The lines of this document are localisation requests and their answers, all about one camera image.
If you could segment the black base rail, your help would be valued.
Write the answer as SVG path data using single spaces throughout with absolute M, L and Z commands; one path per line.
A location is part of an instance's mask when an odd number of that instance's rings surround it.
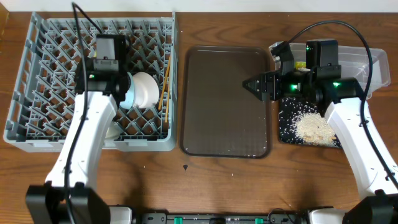
M 111 223 L 127 224 L 305 224 L 309 221 L 300 215 L 282 210 L 266 215 L 216 215 L 216 214 L 167 214 L 162 212 L 136 214 L 131 207 L 109 207 Z

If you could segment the green yellow wrapper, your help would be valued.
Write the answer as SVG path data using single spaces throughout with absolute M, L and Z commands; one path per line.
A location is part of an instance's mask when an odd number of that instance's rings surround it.
M 301 61 L 295 62 L 294 68 L 296 70 L 305 70 L 305 69 L 307 69 L 307 64 L 306 64 L 306 62 L 301 62 Z

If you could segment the dark brown serving tray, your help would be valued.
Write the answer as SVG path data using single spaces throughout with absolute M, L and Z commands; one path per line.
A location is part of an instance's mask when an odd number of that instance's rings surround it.
M 180 148 L 190 156 L 260 159 L 272 149 L 271 106 L 243 87 L 269 70 L 256 47 L 197 45 L 185 56 Z

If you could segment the wooden chopstick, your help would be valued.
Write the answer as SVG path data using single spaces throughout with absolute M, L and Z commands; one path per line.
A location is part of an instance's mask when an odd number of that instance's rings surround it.
M 165 88 L 166 88 L 166 84 L 167 84 L 167 80 L 170 74 L 170 67 L 171 67 L 171 59 L 172 57 L 169 57 L 168 63 L 167 63 L 167 69 L 165 72 L 165 77 L 164 77 L 164 81 L 163 81 L 163 86 L 162 86 L 162 91 L 160 94 L 160 101 L 159 101 L 159 105 L 158 105 L 158 110 L 162 109 L 162 102 L 163 102 L 163 97 L 164 97 L 164 93 L 165 93 Z
M 170 105 L 170 90 L 167 92 L 167 101 L 166 101 L 166 111 L 165 111 L 165 122 L 169 122 L 169 105 Z

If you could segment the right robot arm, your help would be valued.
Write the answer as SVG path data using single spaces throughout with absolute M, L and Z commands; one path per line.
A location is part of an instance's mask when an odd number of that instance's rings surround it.
M 278 70 L 243 81 L 259 100 L 305 98 L 316 104 L 335 132 L 353 170 L 360 202 L 345 212 L 336 208 L 308 211 L 308 223 L 397 223 L 397 164 L 371 118 L 367 93 L 354 77 L 343 78 L 335 39 L 306 43 L 306 67 L 298 69 L 287 42 L 271 50 Z

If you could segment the clear plastic waste bin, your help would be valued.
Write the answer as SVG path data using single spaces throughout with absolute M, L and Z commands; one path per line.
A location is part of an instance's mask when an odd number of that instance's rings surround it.
M 294 62 L 306 61 L 306 44 L 290 43 L 290 49 L 294 56 Z M 391 83 L 389 62 L 383 49 L 370 48 L 373 72 L 367 99 L 372 97 L 374 91 L 386 87 Z M 354 77 L 361 88 L 365 90 L 369 76 L 369 61 L 364 47 L 338 46 L 338 63 L 341 65 L 341 77 Z

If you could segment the light blue bowl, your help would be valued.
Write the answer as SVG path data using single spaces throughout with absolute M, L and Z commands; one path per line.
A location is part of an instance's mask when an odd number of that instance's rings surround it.
M 125 100 L 120 102 L 119 106 L 122 109 L 129 110 L 134 106 L 134 99 L 135 99 L 135 86 L 133 76 L 130 72 L 127 72 L 127 77 L 129 80 L 129 86 L 127 92 L 125 94 Z

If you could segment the small white cup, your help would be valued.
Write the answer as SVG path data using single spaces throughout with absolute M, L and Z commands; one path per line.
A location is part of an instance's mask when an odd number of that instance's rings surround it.
M 120 137 L 121 130 L 115 122 L 111 122 L 105 135 L 105 140 L 115 140 Z

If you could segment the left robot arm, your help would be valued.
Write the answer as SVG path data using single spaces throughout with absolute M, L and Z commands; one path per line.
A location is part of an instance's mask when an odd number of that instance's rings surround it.
M 30 185 L 25 203 L 34 223 L 134 223 L 128 206 L 107 205 L 96 193 L 97 168 L 108 128 L 133 86 L 127 72 L 131 41 L 99 34 L 96 56 L 80 62 L 75 108 L 62 151 L 44 184 Z

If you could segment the white bowl with food scraps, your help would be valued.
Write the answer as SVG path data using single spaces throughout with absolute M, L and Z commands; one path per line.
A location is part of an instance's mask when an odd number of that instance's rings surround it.
M 150 108 L 159 101 L 159 86 L 155 79 L 145 72 L 132 76 L 134 82 L 134 107 Z

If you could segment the grey plastic dishwasher rack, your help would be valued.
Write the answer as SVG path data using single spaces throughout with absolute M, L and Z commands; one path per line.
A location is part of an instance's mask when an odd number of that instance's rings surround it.
M 161 94 L 171 56 L 162 109 L 156 105 L 119 109 L 114 122 L 120 137 L 104 142 L 105 149 L 120 151 L 171 151 L 177 137 L 178 24 L 170 17 L 102 17 L 75 20 L 30 18 L 4 140 L 27 152 L 58 152 L 72 122 L 74 76 L 80 61 L 79 39 L 87 57 L 96 50 L 96 36 L 122 34 L 132 47 L 127 65 L 132 74 L 145 72 L 159 85 Z M 170 90 L 169 122 L 165 122 L 167 92 Z

